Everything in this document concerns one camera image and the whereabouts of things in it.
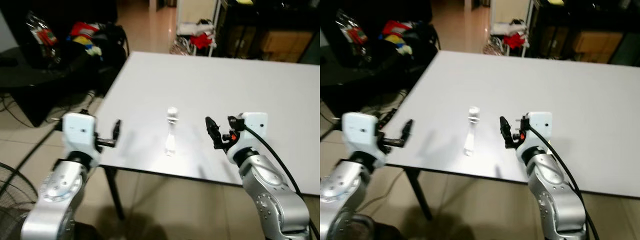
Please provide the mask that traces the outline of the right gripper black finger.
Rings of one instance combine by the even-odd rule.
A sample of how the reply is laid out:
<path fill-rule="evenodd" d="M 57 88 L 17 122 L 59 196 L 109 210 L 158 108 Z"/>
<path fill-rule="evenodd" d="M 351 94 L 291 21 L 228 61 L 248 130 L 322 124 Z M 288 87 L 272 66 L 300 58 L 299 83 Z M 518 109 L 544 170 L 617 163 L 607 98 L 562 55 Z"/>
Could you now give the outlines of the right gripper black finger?
<path fill-rule="evenodd" d="M 216 122 L 211 117 L 206 116 L 205 117 L 205 126 L 206 126 L 207 134 L 210 136 L 211 140 L 213 141 L 214 148 L 215 149 L 223 149 L 224 148 L 224 143 L 223 143 L 223 140 L 222 140 L 222 135 L 221 135 L 221 132 L 220 132 L 220 128 L 216 124 Z"/>
<path fill-rule="evenodd" d="M 500 116 L 500 134 L 502 135 L 506 149 L 516 148 L 514 137 L 511 133 L 511 126 L 504 116 Z"/>

